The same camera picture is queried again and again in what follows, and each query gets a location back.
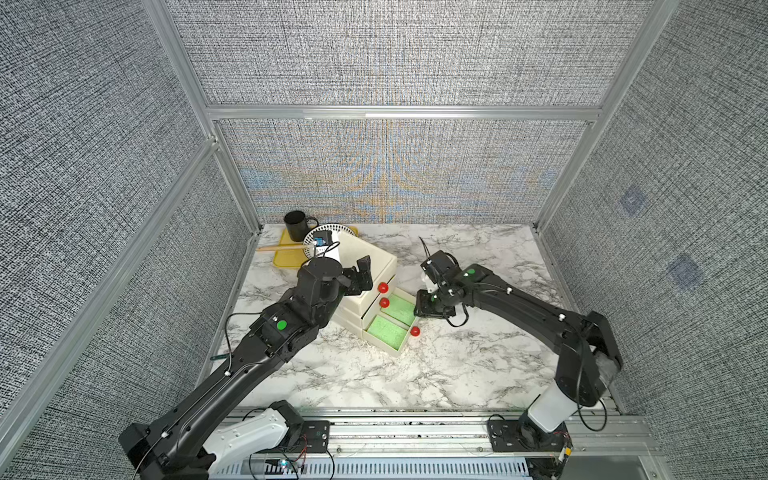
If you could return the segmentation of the green sponge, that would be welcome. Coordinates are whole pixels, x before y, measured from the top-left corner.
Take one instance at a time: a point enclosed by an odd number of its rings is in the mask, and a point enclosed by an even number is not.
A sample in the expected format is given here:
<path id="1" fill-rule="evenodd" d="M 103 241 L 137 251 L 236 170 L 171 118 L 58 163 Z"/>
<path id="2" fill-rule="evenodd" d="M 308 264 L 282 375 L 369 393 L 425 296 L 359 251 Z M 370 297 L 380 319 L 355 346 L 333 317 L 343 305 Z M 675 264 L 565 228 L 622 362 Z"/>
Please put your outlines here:
<path id="1" fill-rule="evenodd" d="M 368 327 L 367 333 L 390 348 L 399 350 L 406 339 L 408 330 L 396 325 L 386 317 L 377 315 Z"/>
<path id="2" fill-rule="evenodd" d="M 390 306 L 388 308 L 380 307 L 380 310 L 398 322 L 408 327 L 412 326 L 416 318 L 414 314 L 415 304 L 398 295 L 386 298 L 390 300 Z"/>

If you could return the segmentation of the white three-drawer cabinet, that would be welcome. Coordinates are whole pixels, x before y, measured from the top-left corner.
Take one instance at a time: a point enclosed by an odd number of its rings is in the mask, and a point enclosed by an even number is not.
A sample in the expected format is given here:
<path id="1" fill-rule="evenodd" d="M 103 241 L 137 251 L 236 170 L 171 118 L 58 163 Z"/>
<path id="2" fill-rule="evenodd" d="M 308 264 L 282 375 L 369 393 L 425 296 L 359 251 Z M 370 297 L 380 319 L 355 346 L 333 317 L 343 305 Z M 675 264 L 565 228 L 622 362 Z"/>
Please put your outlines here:
<path id="1" fill-rule="evenodd" d="M 354 269 L 356 294 L 347 294 L 332 320 L 358 337 L 368 329 L 395 291 L 397 257 L 345 231 L 317 228 L 305 239 L 305 255 L 339 261 L 344 269 Z"/>

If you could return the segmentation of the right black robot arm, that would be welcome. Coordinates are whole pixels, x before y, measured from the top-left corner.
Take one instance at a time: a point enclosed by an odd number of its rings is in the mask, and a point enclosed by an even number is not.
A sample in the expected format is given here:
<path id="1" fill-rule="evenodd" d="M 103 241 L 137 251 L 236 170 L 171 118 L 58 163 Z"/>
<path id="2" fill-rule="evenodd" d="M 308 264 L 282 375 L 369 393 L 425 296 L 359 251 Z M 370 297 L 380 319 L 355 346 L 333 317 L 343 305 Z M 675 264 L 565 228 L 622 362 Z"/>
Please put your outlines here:
<path id="1" fill-rule="evenodd" d="M 421 264 L 432 285 L 417 293 L 414 314 L 450 319 L 458 305 L 490 312 L 529 333 L 558 356 L 554 379 L 522 416 L 533 432 L 551 434 L 571 415 L 600 403 L 623 360 L 607 318 L 583 315 L 520 290 L 479 264 L 463 268 L 439 250 Z"/>

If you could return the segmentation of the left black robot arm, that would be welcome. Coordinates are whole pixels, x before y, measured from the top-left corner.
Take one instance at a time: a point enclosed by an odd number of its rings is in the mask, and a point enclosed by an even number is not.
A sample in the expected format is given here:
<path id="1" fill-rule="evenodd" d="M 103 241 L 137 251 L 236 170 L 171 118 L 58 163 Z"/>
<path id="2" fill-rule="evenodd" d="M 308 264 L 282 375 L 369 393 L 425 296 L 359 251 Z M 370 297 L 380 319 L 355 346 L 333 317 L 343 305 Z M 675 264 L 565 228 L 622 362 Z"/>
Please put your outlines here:
<path id="1" fill-rule="evenodd" d="M 287 402 L 230 427 L 223 421 L 261 382 L 312 343 L 345 296 L 371 291 L 371 260 L 343 267 L 330 257 L 301 266 L 297 283 L 264 308 L 238 346 L 192 393 L 149 425 L 133 423 L 119 443 L 140 479 L 206 479 L 248 453 L 295 441 L 303 424 Z"/>

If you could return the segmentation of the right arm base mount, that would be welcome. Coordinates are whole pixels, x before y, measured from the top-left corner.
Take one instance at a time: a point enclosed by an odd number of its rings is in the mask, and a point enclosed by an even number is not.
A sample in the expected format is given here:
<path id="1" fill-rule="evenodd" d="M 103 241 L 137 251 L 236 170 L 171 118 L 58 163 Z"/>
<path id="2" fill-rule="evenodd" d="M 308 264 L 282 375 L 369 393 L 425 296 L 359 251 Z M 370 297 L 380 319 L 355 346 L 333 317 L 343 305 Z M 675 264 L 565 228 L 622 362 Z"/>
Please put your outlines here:
<path id="1" fill-rule="evenodd" d="M 493 414 L 486 422 L 486 430 L 494 452 L 560 453 L 572 447 L 564 423 L 553 432 L 546 432 L 525 414 L 515 419 Z"/>

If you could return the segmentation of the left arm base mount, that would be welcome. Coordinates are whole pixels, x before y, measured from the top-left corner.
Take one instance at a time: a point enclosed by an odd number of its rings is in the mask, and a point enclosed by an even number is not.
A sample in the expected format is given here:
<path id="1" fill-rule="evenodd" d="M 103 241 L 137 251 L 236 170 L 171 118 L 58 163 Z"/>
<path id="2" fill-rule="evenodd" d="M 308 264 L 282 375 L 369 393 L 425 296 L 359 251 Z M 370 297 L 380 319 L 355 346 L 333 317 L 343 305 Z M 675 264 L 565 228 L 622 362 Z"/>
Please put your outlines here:
<path id="1" fill-rule="evenodd" d="M 258 448 L 254 453 L 325 453 L 328 450 L 329 421 L 307 420 L 286 400 L 273 402 L 269 409 L 277 413 L 277 425 L 285 427 L 286 432 L 270 448 Z"/>

